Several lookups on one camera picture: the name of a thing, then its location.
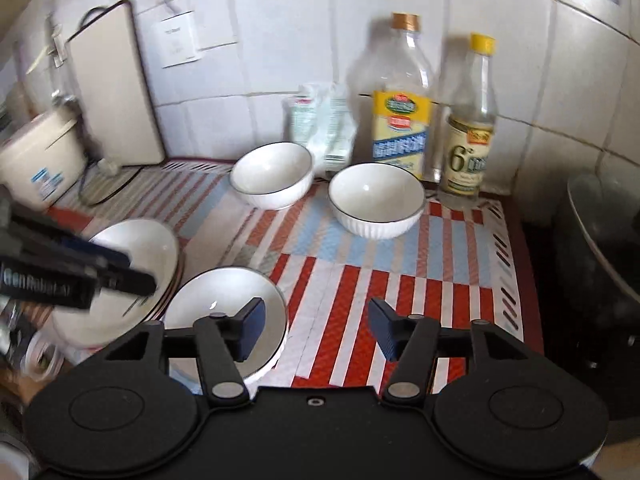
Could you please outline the white oval plate black rim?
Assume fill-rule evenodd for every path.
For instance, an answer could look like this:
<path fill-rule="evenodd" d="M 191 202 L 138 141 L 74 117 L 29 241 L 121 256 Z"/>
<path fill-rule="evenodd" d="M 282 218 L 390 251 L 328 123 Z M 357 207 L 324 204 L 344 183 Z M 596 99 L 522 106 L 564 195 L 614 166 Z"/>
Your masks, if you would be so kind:
<path fill-rule="evenodd" d="M 115 289 L 100 289 L 88 310 L 53 310 L 56 332 L 78 349 L 102 347 L 143 322 L 168 291 L 179 262 L 178 238 L 152 219 L 118 222 L 91 241 L 126 255 L 130 266 Z"/>

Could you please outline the white ribbed bowl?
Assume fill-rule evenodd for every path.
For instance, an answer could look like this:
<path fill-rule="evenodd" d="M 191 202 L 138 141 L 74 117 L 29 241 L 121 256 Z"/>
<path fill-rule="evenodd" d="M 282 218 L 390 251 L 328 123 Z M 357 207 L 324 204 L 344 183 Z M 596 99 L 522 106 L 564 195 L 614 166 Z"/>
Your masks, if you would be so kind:
<path fill-rule="evenodd" d="M 424 187 L 409 171 L 366 162 L 347 167 L 329 182 L 329 202 L 338 223 L 367 240 L 391 240 L 418 222 Z"/>
<path fill-rule="evenodd" d="M 236 364 L 245 385 L 253 388 L 276 365 L 288 336 L 288 307 L 269 278 L 255 270 L 225 266 L 188 281 L 172 298 L 165 315 L 167 328 L 187 328 L 208 314 L 234 315 L 252 298 L 266 304 L 265 327 L 248 358 Z"/>
<path fill-rule="evenodd" d="M 244 155 L 232 168 L 230 184 L 245 203 L 280 210 L 301 200 L 314 180 L 314 158 L 303 145 L 270 143 Z"/>

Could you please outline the small white cup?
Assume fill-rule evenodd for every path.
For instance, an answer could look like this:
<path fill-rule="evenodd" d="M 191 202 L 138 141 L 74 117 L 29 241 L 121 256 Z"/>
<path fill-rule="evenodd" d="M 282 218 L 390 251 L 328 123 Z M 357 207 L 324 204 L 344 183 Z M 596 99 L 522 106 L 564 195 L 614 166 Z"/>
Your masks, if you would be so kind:
<path fill-rule="evenodd" d="M 64 363 L 64 356 L 58 347 L 41 332 L 35 333 L 29 341 L 21 362 L 21 370 L 36 382 L 55 378 Z"/>

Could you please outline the striped red blue table mat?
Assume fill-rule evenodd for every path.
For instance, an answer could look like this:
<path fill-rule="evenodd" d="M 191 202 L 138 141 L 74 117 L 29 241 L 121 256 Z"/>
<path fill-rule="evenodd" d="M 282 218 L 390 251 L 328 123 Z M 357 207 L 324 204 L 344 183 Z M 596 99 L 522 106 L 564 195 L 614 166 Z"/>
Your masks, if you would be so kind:
<path fill-rule="evenodd" d="M 315 183 L 279 211 L 248 206 L 228 166 L 174 160 L 160 168 L 94 177 L 87 197 L 66 192 L 52 216 L 94 233 L 129 218 L 168 224 L 186 255 L 186 276 L 247 266 L 276 284 L 288 304 L 288 339 L 264 386 L 379 387 L 393 370 L 368 330 L 367 304 L 465 328 L 494 322 L 541 351 L 538 301 L 520 222 L 503 198 L 471 211 L 430 200 L 419 222 L 393 240 L 366 240 L 333 217 Z"/>

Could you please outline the white rice cooker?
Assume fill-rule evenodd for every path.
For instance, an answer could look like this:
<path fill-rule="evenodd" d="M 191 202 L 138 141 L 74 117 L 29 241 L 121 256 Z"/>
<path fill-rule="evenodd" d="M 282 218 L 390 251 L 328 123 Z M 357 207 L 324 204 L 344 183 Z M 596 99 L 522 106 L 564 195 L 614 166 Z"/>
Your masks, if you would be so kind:
<path fill-rule="evenodd" d="M 1 183 L 35 210 L 55 203 L 80 178 L 86 156 L 77 119 L 66 108 L 49 110 L 1 143 Z"/>

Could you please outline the beige cutting board dark rim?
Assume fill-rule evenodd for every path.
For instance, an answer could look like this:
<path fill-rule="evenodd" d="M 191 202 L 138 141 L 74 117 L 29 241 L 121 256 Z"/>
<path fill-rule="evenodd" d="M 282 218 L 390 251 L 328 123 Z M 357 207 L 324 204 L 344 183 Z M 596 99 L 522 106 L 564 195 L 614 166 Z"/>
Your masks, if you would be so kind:
<path fill-rule="evenodd" d="M 156 166 L 166 150 L 146 81 L 134 8 L 120 0 L 66 41 L 88 133 L 103 158 Z"/>

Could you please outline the black wok with lid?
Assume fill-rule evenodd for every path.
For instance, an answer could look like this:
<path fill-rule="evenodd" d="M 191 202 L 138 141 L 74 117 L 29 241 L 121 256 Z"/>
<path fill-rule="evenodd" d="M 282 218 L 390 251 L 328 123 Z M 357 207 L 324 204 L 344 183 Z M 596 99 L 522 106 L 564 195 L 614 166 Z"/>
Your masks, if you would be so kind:
<path fill-rule="evenodd" d="M 612 178 L 569 178 L 547 222 L 523 226 L 544 354 L 614 419 L 639 414 L 639 199 Z"/>

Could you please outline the clear vinegar bottle yellow cap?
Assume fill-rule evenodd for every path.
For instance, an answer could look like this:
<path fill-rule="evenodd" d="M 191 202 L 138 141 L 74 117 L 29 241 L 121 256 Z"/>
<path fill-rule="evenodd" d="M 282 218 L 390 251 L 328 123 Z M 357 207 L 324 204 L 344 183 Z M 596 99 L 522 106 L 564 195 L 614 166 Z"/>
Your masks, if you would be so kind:
<path fill-rule="evenodd" d="M 445 131 L 438 199 L 450 209 L 474 207 L 484 181 L 498 105 L 492 57 L 496 40 L 473 32 Z"/>

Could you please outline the yellow label oil bottle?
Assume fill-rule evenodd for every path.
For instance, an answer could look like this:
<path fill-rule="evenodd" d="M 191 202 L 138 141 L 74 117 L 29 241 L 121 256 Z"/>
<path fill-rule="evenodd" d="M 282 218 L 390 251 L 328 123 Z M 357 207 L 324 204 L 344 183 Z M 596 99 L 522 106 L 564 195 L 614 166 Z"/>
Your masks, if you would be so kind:
<path fill-rule="evenodd" d="M 358 162 L 384 162 L 423 179 L 434 73 L 420 48 L 420 30 L 420 18 L 411 13 L 374 23 L 347 83 L 358 119 Z"/>

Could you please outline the white green plastic bag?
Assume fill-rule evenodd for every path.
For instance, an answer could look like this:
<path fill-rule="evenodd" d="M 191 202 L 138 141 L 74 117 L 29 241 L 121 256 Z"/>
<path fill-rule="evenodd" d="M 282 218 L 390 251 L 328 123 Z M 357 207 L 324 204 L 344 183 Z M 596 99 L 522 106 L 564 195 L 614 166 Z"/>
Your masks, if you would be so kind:
<path fill-rule="evenodd" d="M 285 135 L 303 145 L 314 160 L 314 175 L 330 180 L 349 166 L 357 124 L 342 84 L 303 84 L 283 103 Z"/>

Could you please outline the white wall power socket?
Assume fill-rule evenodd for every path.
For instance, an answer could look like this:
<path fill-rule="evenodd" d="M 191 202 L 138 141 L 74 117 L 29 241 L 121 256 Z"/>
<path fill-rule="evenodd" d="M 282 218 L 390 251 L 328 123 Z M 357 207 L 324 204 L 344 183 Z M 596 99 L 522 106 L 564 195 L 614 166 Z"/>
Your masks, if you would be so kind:
<path fill-rule="evenodd" d="M 163 68 L 195 63 L 202 58 L 193 11 L 163 18 L 152 29 Z"/>

